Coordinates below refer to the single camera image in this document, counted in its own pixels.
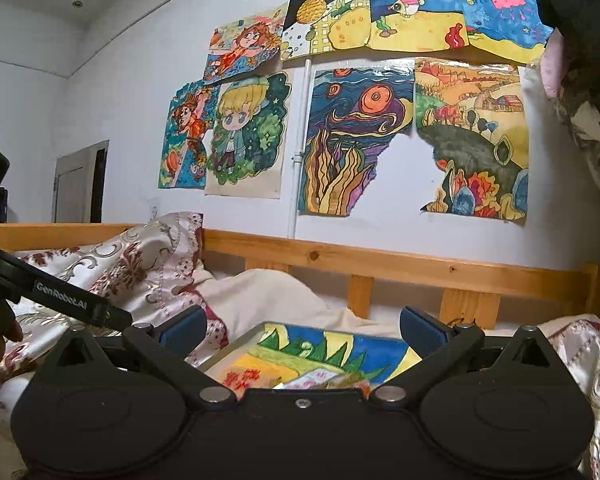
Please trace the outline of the floral satin bedspread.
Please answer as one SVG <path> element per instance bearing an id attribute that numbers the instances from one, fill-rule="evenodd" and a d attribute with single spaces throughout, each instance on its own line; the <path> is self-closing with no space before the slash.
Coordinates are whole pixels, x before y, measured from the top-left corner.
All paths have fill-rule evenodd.
<path id="1" fill-rule="evenodd" d="M 129 229 L 97 245 L 22 252 L 19 259 L 132 314 L 134 321 L 158 326 L 175 315 L 201 307 L 207 333 L 186 356 L 198 366 L 227 346 L 224 322 L 198 289 L 208 278 L 201 261 L 202 218 L 177 212 Z M 74 319 L 27 299 L 15 304 L 22 341 L 0 346 L 0 479 L 20 479 L 26 466 L 12 440 L 9 417 L 17 401 L 6 382 L 34 370 Z"/>

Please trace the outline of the pink red-lettered snack packet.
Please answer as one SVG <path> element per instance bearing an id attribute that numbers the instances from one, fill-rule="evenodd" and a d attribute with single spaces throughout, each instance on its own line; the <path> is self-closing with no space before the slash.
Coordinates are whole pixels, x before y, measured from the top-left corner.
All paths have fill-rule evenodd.
<path id="1" fill-rule="evenodd" d="M 282 382 L 282 376 L 270 370 L 258 368 L 230 367 L 223 373 L 221 384 L 234 393 L 244 393 L 247 389 L 272 389 Z"/>

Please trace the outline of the cream white blanket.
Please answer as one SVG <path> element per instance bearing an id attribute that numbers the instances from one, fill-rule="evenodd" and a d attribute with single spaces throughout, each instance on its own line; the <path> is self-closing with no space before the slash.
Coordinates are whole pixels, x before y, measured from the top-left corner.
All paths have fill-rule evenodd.
<path id="1" fill-rule="evenodd" d="M 359 318 L 347 308 L 329 307 L 308 286 L 280 271 L 256 269 L 215 278 L 203 266 L 197 266 L 193 278 L 208 318 L 206 338 L 192 354 L 201 361 L 263 322 L 400 336 L 398 322 L 379 323 Z"/>

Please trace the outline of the grey door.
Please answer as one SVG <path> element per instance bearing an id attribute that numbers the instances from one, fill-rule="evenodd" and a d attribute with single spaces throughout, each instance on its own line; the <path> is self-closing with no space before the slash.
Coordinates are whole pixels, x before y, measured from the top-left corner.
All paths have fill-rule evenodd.
<path id="1" fill-rule="evenodd" d="M 102 222 L 108 145 L 102 141 L 56 160 L 54 223 Z"/>

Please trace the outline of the blond boy green drawing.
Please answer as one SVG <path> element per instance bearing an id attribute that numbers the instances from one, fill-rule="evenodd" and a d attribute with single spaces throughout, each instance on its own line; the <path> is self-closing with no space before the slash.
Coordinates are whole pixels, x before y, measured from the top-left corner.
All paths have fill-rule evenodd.
<path id="1" fill-rule="evenodd" d="M 209 136 L 207 195 L 280 197 L 292 78 L 281 70 L 222 84 Z"/>

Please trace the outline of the orange-haired girl blue drawing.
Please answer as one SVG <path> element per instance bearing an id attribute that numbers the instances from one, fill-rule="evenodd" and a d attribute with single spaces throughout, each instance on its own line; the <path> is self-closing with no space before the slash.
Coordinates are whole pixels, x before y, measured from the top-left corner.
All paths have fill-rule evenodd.
<path id="1" fill-rule="evenodd" d="M 204 136 L 213 128 L 220 87 L 202 81 L 175 93 L 164 130 L 158 188 L 204 188 L 207 150 Z"/>

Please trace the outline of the landscape hill drawing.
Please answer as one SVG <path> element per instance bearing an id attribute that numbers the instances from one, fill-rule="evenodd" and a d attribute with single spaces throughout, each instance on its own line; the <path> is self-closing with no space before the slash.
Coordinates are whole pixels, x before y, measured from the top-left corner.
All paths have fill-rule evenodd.
<path id="1" fill-rule="evenodd" d="M 443 174 L 423 211 L 526 220 L 529 130 L 516 67 L 418 58 L 415 119 Z"/>

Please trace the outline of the starry swirl night drawing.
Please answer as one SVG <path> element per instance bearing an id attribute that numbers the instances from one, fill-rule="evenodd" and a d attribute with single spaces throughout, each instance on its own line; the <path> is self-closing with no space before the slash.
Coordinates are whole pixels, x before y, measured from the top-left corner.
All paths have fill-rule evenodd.
<path id="1" fill-rule="evenodd" d="M 414 67 L 337 67 L 314 74 L 298 213 L 346 218 L 377 176 L 380 155 L 410 134 Z"/>

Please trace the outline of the hanging dark clothes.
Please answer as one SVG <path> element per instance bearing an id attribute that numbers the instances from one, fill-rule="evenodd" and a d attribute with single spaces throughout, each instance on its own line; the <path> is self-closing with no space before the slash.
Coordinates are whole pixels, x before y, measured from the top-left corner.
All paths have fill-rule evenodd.
<path id="1" fill-rule="evenodd" d="M 536 0 L 552 33 L 535 63 L 548 102 L 600 190 L 600 0 Z"/>

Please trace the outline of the anime girl drawing upper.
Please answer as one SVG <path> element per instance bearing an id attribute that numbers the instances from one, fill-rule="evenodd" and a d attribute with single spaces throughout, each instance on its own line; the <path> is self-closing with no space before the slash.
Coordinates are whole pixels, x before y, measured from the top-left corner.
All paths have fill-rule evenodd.
<path id="1" fill-rule="evenodd" d="M 217 27 L 211 37 L 202 80 L 205 84 L 251 73 L 279 54 L 288 10 L 284 3 Z"/>

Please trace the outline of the fish seabed drawing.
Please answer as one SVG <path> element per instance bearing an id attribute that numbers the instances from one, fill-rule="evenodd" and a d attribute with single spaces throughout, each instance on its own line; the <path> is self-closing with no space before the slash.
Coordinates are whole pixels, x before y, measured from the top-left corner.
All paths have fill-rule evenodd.
<path id="1" fill-rule="evenodd" d="M 370 0 L 373 50 L 428 53 L 468 44 L 460 0 Z"/>

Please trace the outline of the pineapple yellow house drawing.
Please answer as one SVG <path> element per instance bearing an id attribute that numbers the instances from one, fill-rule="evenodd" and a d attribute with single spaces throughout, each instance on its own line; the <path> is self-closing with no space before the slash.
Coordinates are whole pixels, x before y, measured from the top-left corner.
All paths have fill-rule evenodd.
<path id="1" fill-rule="evenodd" d="M 370 0 L 289 0 L 280 58 L 358 49 L 368 40 Z"/>

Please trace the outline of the wooden bed frame rail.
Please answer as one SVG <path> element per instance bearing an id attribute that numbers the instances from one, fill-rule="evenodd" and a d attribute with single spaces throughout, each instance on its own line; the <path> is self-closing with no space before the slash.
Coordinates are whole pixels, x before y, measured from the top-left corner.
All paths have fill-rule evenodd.
<path id="1" fill-rule="evenodd" d="M 375 283 L 387 281 L 440 289 L 438 318 L 448 324 L 465 321 L 493 328 L 505 297 L 554 302 L 565 315 L 600 319 L 598 263 L 559 271 L 209 229 L 202 232 L 202 247 L 241 258 L 246 269 L 342 274 L 348 279 L 347 307 L 360 318 L 370 314 Z"/>

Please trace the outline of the white wall pipe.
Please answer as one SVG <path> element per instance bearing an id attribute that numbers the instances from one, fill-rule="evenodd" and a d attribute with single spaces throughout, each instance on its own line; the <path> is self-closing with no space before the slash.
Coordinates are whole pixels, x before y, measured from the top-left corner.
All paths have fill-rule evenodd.
<path id="1" fill-rule="evenodd" d="M 287 229 L 286 237 L 288 240 L 296 238 L 297 219 L 298 219 L 298 198 L 300 191 L 300 172 L 302 168 L 302 154 L 304 151 L 304 140 L 306 140 L 306 120 L 309 114 L 309 93 L 312 80 L 313 54 L 309 55 L 304 60 L 302 72 L 302 87 L 300 96 L 300 112 L 296 127 L 296 136 L 294 137 L 294 152 L 291 156 L 291 189 L 289 208 L 287 214 Z"/>

